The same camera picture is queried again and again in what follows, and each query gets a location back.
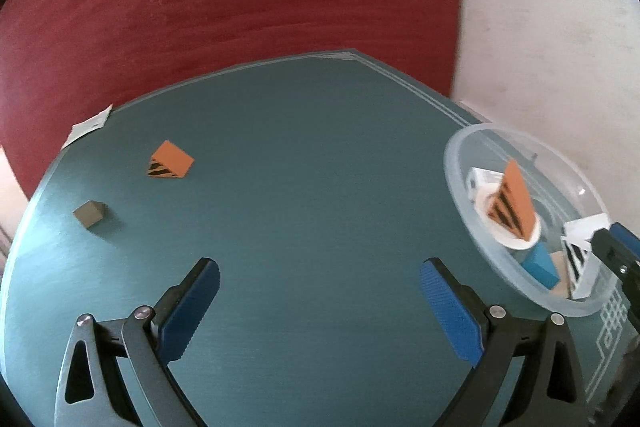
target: orange block in bowl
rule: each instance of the orange block in bowl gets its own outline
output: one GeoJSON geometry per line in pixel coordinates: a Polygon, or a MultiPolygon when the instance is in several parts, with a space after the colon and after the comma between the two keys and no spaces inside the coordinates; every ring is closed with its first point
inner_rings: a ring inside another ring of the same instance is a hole
{"type": "Polygon", "coordinates": [[[193,158],[169,141],[162,143],[151,155],[147,176],[154,178],[184,178],[193,158]]]}
{"type": "Polygon", "coordinates": [[[500,188],[495,193],[487,216],[510,230],[517,238],[525,241],[531,239],[536,224],[536,211],[516,160],[509,160],[507,163],[500,188]]]}

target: metal screw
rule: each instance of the metal screw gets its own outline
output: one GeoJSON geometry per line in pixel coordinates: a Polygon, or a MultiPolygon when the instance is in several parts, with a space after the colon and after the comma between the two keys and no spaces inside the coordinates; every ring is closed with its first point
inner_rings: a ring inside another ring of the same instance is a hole
{"type": "Polygon", "coordinates": [[[93,317],[91,315],[89,315],[88,313],[85,313],[84,315],[80,315],[78,317],[78,320],[76,321],[76,324],[78,326],[84,326],[85,324],[90,323],[92,318],[93,317]]]}
{"type": "Polygon", "coordinates": [[[504,308],[498,305],[491,306],[489,308],[489,313],[491,314],[492,317],[496,319],[503,319],[507,316],[507,312],[504,311],[504,308]]]}
{"type": "Polygon", "coordinates": [[[140,306],[133,312],[133,316],[139,320],[147,319],[153,310],[151,306],[140,306]]]}
{"type": "Polygon", "coordinates": [[[562,315],[559,313],[552,313],[551,322],[553,322],[553,324],[555,324],[556,326],[562,326],[564,324],[564,317],[562,317],[562,315]]]}

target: transparent bowl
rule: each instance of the transparent bowl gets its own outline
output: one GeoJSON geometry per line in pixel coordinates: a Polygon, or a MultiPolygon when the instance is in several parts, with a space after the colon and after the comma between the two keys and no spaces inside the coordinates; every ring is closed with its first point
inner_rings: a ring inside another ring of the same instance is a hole
{"type": "Polygon", "coordinates": [[[451,196],[479,251],[494,270],[518,292],[550,311],[568,317],[584,317],[599,311],[610,298],[617,277],[604,264],[585,299],[572,300],[549,293],[498,243],[482,223],[470,200],[466,177],[471,168],[504,172],[514,158],[522,173],[537,214],[541,218],[540,241],[549,252],[561,250],[565,222],[607,213],[593,185],[558,151],[539,140],[495,124],[477,124],[454,134],[444,153],[444,169],[451,196]]]}

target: teal table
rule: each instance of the teal table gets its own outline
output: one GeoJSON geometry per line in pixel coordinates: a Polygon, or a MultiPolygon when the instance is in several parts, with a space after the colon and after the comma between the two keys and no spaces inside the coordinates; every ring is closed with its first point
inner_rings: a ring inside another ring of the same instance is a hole
{"type": "MultiPolygon", "coordinates": [[[[1,287],[9,387],[51,427],[75,318],[153,304],[206,256],[222,286],[170,367],[210,426],[431,425],[469,366],[420,293],[424,259],[487,303],[546,315],[485,263],[452,203],[442,155],[469,123],[352,51],[246,64],[119,108],[60,153],[18,231],[1,287]],[[184,179],[145,175],[166,139],[195,158],[184,179]],[[72,215],[89,199],[109,207],[90,231],[72,215]]],[[[601,314],[569,319],[592,405],[630,336],[625,305],[616,292],[601,314]]]]}

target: wooden block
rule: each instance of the wooden block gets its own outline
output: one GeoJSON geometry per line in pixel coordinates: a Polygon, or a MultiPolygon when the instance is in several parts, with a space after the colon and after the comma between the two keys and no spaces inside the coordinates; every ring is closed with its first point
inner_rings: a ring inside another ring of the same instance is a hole
{"type": "Polygon", "coordinates": [[[193,158],[169,141],[162,143],[151,155],[147,176],[154,178],[184,178],[193,158]]]}
{"type": "Polygon", "coordinates": [[[489,206],[487,216],[517,238],[525,241],[531,239],[536,224],[536,211],[516,160],[509,160],[507,163],[500,188],[489,206]]]}
{"type": "Polygon", "coordinates": [[[74,210],[74,216],[88,229],[104,217],[107,205],[100,201],[89,200],[74,210]]]}
{"type": "Polygon", "coordinates": [[[551,254],[551,261],[556,267],[556,271],[560,276],[560,282],[556,284],[553,289],[550,291],[551,294],[557,295],[558,297],[562,297],[564,299],[568,299],[570,297],[570,284],[569,280],[569,270],[566,265],[567,258],[565,253],[560,250],[551,254]]]}

